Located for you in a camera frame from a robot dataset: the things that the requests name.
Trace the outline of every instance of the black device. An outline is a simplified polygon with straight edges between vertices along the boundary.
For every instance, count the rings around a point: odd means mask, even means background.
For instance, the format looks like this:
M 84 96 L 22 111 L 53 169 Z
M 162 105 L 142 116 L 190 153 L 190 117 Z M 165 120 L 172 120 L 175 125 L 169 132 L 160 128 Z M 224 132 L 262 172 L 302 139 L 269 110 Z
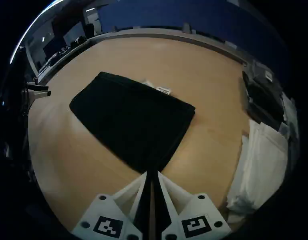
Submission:
M 43 50 L 46 54 L 46 61 L 48 61 L 52 55 L 61 51 L 61 49 L 65 46 L 66 42 L 64 38 L 55 36 L 45 47 L 43 47 Z

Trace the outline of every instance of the table surface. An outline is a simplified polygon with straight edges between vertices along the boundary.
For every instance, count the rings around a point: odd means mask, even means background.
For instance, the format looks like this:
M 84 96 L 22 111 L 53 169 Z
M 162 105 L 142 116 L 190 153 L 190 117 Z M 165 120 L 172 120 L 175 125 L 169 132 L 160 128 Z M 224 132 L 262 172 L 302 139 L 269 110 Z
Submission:
M 69 109 L 72 98 L 100 71 L 149 80 L 194 107 L 195 116 L 163 170 L 216 207 L 238 163 L 248 115 L 242 104 L 242 66 L 212 50 L 161 38 L 102 41 L 64 66 L 47 84 L 51 96 L 35 100 L 28 134 L 39 186 L 60 222 L 72 230 L 98 193 L 113 194 L 139 173 L 106 149 Z

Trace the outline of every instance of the black towel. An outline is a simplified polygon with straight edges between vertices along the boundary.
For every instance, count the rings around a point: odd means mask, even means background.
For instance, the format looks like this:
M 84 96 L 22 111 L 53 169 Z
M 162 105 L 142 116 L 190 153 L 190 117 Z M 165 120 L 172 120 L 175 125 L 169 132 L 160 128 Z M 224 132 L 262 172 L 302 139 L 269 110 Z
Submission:
M 73 98 L 70 109 L 102 144 L 140 173 L 163 170 L 195 114 L 188 103 L 105 72 Z

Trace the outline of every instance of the blue partition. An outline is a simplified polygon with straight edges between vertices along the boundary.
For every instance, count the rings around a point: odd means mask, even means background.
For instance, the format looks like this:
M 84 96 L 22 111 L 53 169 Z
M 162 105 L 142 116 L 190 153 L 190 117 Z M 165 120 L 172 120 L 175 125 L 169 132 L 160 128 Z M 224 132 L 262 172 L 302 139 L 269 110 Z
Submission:
M 270 67 L 282 85 L 289 76 L 287 49 L 247 11 L 225 0 L 120 0 L 102 7 L 104 32 L 112 26 L 173 26 L 193 29 L 230 41 Z

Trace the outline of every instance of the ceiling light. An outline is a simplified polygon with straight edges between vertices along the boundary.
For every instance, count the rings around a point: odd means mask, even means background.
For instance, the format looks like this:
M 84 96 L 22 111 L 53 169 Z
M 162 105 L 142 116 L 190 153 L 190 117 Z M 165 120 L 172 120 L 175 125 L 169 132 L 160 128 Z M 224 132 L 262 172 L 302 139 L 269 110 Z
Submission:
M 95 8 L 87 9 L 86 12 L 91 11 L 91 10 L 94 10 L 94 9 L 95 9 Z

